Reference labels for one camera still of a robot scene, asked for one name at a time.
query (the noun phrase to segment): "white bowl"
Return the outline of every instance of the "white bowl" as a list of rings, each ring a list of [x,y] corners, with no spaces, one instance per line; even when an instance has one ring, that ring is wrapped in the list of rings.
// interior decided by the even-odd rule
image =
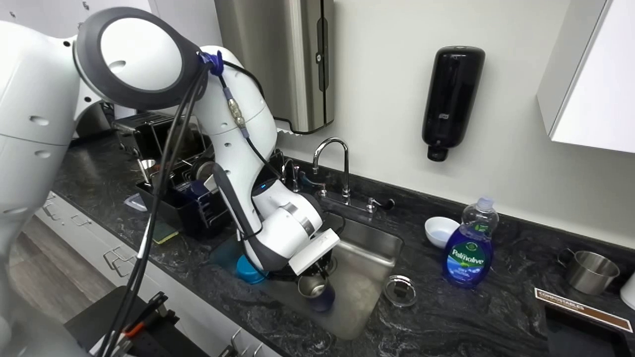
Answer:
[[[425,221],[425,236],[438,248],[445,248],[450,236],[457,230],[457,221],[447,217],[433,217]]]

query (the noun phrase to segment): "label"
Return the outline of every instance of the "label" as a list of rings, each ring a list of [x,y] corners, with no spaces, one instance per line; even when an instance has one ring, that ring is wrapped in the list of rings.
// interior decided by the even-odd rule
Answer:
[[[459,281],[476,279],[485,266],[485,253],[474,242],[463,242],[452,247],[448,254],[448,272]]]
[[[548,302],[552,305],[558,306],[565,310],[569,310],[573,313],[585,316],[595,321],[606,323],[607,325],[617,327],[621,330],[633,332],[631,322],[627,319],[606,313],[602,310],[594,309],[591,306],[583,305],[579,302],[569,300],[562,296],[546,292],[538,288],[534,288],[536,291],[536,299]]]

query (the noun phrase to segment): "countertop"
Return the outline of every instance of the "countertop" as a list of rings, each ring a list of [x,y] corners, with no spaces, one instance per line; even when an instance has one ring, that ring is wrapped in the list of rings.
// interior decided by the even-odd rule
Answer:
[[[337,189],[333,170],[315,180]],[[108,136],[69,149],[53,191],[133,248],[142,239],[147,213],[124,205],[140,180],[136,161]],[[542,304],[534,288],[547,290],[635,322],[635,311],[617,288],[630,275],[635,251],[501,215],[493,235],[493,271],[475,289],[457,288],[441,275],[442,251],[425,238],[424,222],[445,216],[460,220],[463,205],[351,175],[353,195],[392,198],[396,207],[369,218],[339,213],[399,236],[405,247],[393,270],[413,280],[417,303],[393,307],[378,301],[365,331],[354,340],[335,337],[308,318],[285,308],[215,263],[214,248],[232,238],[228,227],[214,238],[179,236],[153,246],[152,261],[283,356],[548,356]],[[623,278],[600,296],[577,292],[563,278],[556,255],[565,248],[587,249],[616,262]],[[635,356],[635,337],[626,333]]]

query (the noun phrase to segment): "metal mug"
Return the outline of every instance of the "metal mug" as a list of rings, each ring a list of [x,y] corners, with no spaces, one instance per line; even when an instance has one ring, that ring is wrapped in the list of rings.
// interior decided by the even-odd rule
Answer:
[[[333,285],[329,283],[328,278],[319,275],[301,276],[298,280],[298,291],[307,299],[311,309],[319,313],[328,311],[335,301]]]
[[[569,252],[573,255],[569,263],[563,262],[560,257]],[[620,268],[606,257],[579,250],[574,252],[567,248],[558,254],[558,262],[565,268],[565,278],[576,290],[589,295],[599,295],[620,274]]]

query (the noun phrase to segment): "wall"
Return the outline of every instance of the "wall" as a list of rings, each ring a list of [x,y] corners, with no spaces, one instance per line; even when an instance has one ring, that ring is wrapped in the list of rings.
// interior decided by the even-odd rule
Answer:
[[[568,0],[335,0],[335,122],[307,137],[280,134],[311,160],[345,139],[351,172],[496,209],[635,248],[635,155],[551,142],[536,91]],[[487,54],[470,126],[443,163],[426,158],[422,116],[435,52],[468,44]],[[342,167],[341,147],[321,164]]]

